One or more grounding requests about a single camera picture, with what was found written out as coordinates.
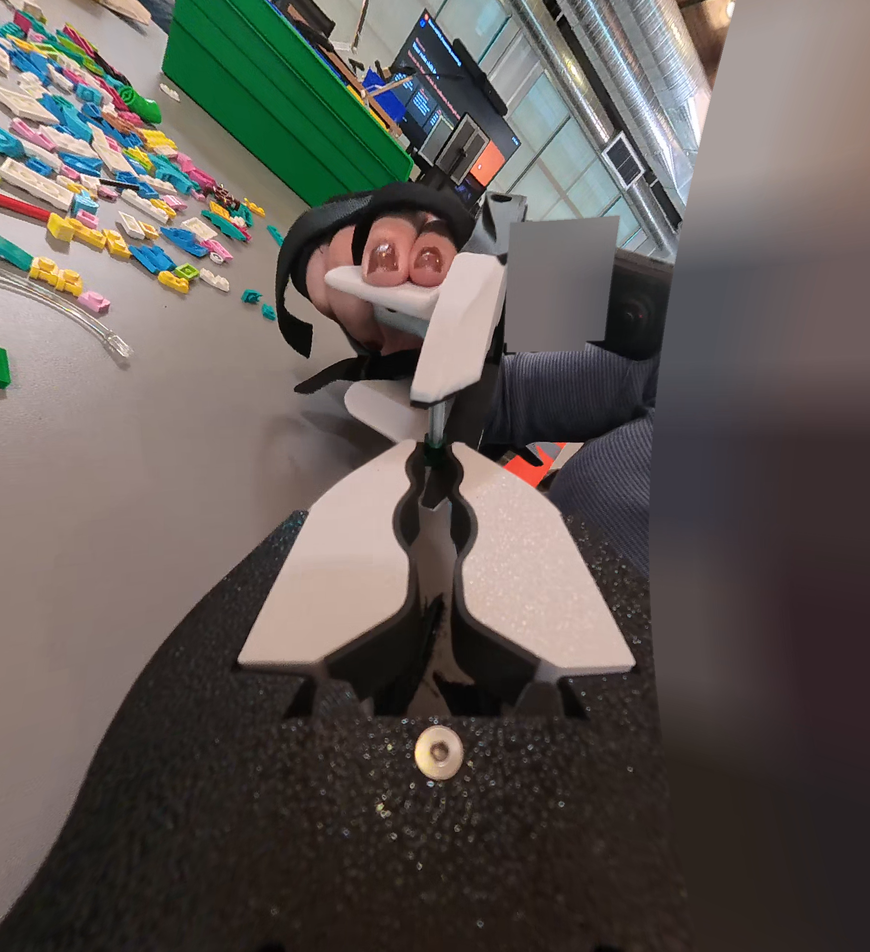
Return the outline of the person's right forearm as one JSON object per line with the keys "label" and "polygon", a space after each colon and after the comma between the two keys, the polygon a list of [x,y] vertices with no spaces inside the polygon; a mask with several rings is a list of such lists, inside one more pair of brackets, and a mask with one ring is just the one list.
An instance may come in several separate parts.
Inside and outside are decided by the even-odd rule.
{"label": "person's right forearm", "polygon": [[584,443],[652,415],[659,355],[633,360],[590,346],[501,359],[483,441]]}

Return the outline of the pile of colourful lego pieces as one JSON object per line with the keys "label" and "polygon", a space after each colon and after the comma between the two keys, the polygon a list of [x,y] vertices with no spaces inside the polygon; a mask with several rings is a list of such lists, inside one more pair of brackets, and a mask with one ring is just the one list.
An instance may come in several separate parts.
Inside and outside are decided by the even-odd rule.
{"label": "pile of colourful lego pieces", "polygon": [[0,192],[45,208],[28,276],[100,320],[110,293],[83,255],[127,266],[176,300],[239,291],[233,262],[263,208],[179,147],[165,102],[111,68],[99,46],[37,2],[0,2]]}

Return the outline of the small dark green lego piece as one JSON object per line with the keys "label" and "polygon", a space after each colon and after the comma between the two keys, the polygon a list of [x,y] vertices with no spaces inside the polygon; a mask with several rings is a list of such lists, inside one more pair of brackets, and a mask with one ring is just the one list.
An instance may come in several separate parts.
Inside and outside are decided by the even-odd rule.
{"label": "small dark green lego piece", "polygon": [[426,479],[420,503],[435,510],[447,499],[453,485],[451,456],[445,444],[435,445],[429,439],[424,442],[423,456]]}

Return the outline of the computer monitor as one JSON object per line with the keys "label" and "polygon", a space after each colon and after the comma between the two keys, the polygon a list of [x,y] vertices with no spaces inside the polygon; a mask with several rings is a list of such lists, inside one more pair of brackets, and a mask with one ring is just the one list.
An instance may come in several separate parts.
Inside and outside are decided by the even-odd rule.
{"label": "computer monitor", "polygon": [[507,107],[461,41],[425,9],[393,65],[399,125],[423,174],[472,205],[521,146]]}

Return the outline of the silver ventilation duct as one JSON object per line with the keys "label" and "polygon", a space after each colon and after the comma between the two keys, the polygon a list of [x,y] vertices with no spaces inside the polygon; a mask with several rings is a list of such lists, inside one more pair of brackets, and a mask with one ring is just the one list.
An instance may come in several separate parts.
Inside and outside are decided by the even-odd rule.
{"label": "silver ventilation duct", "polygon": [[508,2],[538,54],[566,84],[590,63],[623,132],[684,214],[712,88],[679,3],[673,1]]}

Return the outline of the person's right hand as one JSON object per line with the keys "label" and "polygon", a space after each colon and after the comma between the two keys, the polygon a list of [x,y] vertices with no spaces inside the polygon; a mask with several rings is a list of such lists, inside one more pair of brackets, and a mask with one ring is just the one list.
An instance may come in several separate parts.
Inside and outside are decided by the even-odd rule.
{"label": "person's right hand", "polygon": [[[332,269],[351,266],[355,228],[338,230],[313,252],[307,264],[306,290],[312,305],[338,323],[359,345],[386,355],[418,350],[421,339],[381,325],[373,306],[325,283]],[[361,257],[362,278],[377,287],[412,283],[436,287],[451,267],[458,249],[447,226],[429,212],[406,212],[376,219]]]}

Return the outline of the green storage box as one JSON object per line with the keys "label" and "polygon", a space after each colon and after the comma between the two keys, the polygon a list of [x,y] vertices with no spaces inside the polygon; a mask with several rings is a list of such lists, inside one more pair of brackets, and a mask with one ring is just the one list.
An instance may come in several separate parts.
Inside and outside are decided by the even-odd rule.
{"label": "green storage box", "polygon": [[268,2],[176,2],[163,70],[309,206],[410,178],[407,152]]}

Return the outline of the red lego stick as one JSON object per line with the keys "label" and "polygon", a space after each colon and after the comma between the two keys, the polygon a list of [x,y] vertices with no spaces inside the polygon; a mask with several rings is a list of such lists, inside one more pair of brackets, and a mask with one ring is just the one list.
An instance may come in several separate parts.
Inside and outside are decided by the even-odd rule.
{"label": "red lego stick", "polygon": [[45,225],[51,212],[0,192],[0,209],[6,210]]}

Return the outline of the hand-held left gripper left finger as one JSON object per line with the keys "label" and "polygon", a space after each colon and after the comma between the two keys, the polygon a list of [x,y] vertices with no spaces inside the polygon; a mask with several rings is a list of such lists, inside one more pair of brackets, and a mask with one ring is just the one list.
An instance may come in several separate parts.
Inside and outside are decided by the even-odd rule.
{"label": "hand-held left gripper left finger", "polygon": [[420,445],[404,440],[311,507],[238,654],[245,669],[350,684],[376,697],[420,649]]}

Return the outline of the blue knit sweater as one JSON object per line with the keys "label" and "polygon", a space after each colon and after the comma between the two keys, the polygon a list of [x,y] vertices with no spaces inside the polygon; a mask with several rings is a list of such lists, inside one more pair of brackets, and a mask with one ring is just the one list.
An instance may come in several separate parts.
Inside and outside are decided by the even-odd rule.
{"label": "blue knit sweater", "polygon": [[595,435],[564,465],[548,497],[565,516],[599,530],[637,572],[650,577],[654,411]]}

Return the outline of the clear plastic tube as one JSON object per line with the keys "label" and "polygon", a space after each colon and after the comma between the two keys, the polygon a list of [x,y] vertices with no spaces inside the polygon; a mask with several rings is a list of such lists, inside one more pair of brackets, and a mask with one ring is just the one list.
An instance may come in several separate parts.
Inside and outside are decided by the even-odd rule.
{"label": "clear plastic tube", "polygon": [[42,305],[64,315],[94,335],[108,351],[111,358],[121,366],[128,366],[132,357],[132,348],[102,320],[91,316],[76,304],[67,303],[50,291],[41,290],[37,283],[17,278],[6,268],[0,268],[0,290],[9,292]]}

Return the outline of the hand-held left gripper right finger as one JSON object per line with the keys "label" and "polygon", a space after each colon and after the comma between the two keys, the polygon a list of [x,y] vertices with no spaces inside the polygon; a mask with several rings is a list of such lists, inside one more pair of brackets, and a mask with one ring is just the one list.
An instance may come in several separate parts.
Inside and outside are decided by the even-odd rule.
{"label": "hand-held left gripper right finger", "polygon": [[460,669],[499,701],[533,682],[630,671],[634,655],[559,510],[463,443],[450,461]]}

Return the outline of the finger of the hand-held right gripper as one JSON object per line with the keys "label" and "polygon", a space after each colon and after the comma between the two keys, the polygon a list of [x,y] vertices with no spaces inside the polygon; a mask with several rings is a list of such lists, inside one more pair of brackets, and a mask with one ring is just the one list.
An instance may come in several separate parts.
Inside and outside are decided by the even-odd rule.
{"label": "finger of the hand-held right gripper", "polygon": [[409,382],[355,382],[345,394],[346,411],[393,443],[421,442],[428,429],[428,411],[410,400]]}

